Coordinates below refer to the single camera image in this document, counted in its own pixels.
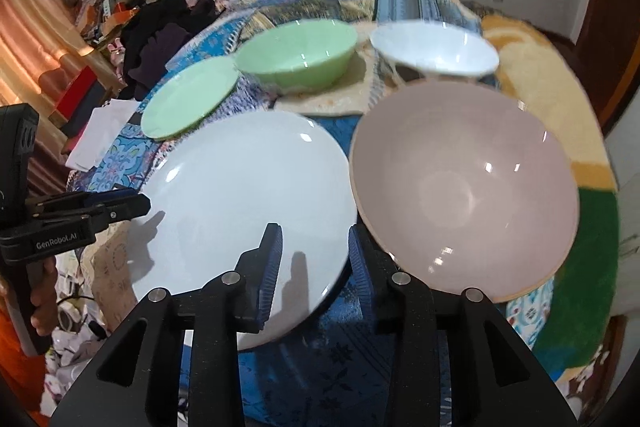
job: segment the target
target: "bedsheet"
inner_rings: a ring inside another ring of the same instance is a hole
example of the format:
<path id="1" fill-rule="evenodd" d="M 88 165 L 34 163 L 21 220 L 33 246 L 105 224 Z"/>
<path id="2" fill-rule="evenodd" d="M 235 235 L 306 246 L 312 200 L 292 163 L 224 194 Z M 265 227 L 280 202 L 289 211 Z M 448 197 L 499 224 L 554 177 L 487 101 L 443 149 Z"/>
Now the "bedsheet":
<path id="1" fill-rule="evenodd" d="M 109 190 L 114 184 L 140 188 L 185 138 L 153 142 L 140 131 L 140 114 L 159 87 L 198 60 L 229 54 L 257 32 L 300 18 L 350 23 L 423 18 L 484 31 L 498 49 L 501 65 L 495 77 L 483 81 L 524 100 L 528 110 L 559 137 L 580 187 L 580 226 L 566 263 L 555 278 L 508 303 L 506 316 L 554 379 L 587 363 L 604 331 L 617 270 L 618 218 L 602 136 L 584 92 L 543 36 L 504 18 L 485 18 L 481 24 L 458 0 L 230 0 L 226 15 L 169 61 L 168 74 L 141 103 L 101 165 L 72 176 L 69 188 Z M 241 77 L 231 96 L 200 126 L 271 105 L 266 93 Z M 347 152 L 358 119 L 316 121 Z M 440 344 L 441 423 L 446 425 L 451 397 L 446 343 Z M 275 426 L 379 425 L 392 357 L 393 339 L 370 333 L 349 278 L 326 311 L 279 341 L 239 354 L 245 413 Z M 184 384 L 188 359 L 185 349 Z"/>

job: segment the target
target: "green plate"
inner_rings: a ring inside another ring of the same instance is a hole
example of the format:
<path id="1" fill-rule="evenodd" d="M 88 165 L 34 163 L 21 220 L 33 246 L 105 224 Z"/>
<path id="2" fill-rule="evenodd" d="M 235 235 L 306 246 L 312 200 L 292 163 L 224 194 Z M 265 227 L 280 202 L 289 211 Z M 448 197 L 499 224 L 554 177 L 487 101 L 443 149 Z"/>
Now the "green plate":
<path id="1" fill-rule="evenodd" d="M 162 86 L 142 114 L 142 132 L 149 138 L 174 136 L 198 123 L 236 85 L 238 70 L 231 57 L 202 60 Z"/>
<path id="2" fill-rule="evenodd" d="M 268 91 L 313 92 L 344 74 L 357 41 L 356 30 L 341 21 L 293 21 L 240 46 L 236 67 L 257 77 Z"/>

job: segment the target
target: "orange sleeve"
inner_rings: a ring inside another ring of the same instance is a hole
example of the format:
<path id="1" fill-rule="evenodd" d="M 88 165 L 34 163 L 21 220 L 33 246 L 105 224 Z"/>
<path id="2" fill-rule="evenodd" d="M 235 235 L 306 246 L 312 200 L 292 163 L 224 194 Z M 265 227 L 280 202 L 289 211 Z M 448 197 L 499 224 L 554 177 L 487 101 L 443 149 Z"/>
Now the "orange sleeve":
<path id="1" fill-rule="evenodd" d="M 25 356 L 11 319 L 0 309 L 0 374 L 20 404 L 41 427 L 46 427 L 49 422 L 40 414 L 45 372 L 44 356 Z"/>

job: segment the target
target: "plate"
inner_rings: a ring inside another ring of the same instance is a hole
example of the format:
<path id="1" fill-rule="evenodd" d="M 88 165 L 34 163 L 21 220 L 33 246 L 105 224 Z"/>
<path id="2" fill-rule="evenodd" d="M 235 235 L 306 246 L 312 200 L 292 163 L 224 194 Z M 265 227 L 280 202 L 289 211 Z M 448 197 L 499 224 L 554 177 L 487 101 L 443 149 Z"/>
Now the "plate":
<path id="1" fill-rule="evenodd" d="M 271 318 L 257 335 L 239 333 L 239 349 L 300 324 L 348 257 L 356 206 L 347 158 L 327 131 L 293 113 L 251 112 L 207 125 L 176 147 L 142 193 L 151 210 L 133 220 L 127 243 L 138 299 L 155 287 L 172 295 L 201 288 L 257 248 L 268 223 L 282 227 Z"/>
<path id="2" fill-rule="evenodd" d="M 347 69 L 358 34 L 347 23 L 293 21 L 257 34 L 236 52 L 236 67 L 274 92 L 312 92 L 331 86 Z"/>
<path id="3" fill-rule="evenodd" d="M 212 57 L 182 70 L 162 86 L 146 106 L 140 127 L 149 138 L 174 136 L 197 124 L 236 85 L 231 57 Z"/>
<path id="4" fill-rule="evenodd" d="M 464 28 L 422 20 L 379 26 L 371 45 L 389 62 L 421 73 L 484 76 L 498 68 L 500 58 L 488 41 Z"/>
<path id="5" fill-rule="evenodd" d="M 360 120 L 351 187 L 396 263 L 431 288 L 525 295 L 567 256 L 577 187 L 558 140 L 488 87 L 423 82 Z"/>

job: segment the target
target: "hand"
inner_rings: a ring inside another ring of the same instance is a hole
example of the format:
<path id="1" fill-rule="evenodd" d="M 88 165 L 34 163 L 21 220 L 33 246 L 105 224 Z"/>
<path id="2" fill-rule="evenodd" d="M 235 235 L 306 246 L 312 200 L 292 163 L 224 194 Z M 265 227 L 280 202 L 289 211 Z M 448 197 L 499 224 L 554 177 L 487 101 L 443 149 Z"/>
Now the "hand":
<path id="1" fill-rule="evenodd" d="M 41 337 L 51 333 L 58 325 L 58 305 L 56 304 L 56 258 L 49 257 L 44 260 L 44 276 L 40 284 L 31 291 L 31 303 L 36 306 L 36 311 L 31 315 L 31 325 Z M 0 277 L 0 296 L 6 298 L 8 285 Z M 0 308 L 6 309 L 4 299 Z"/>

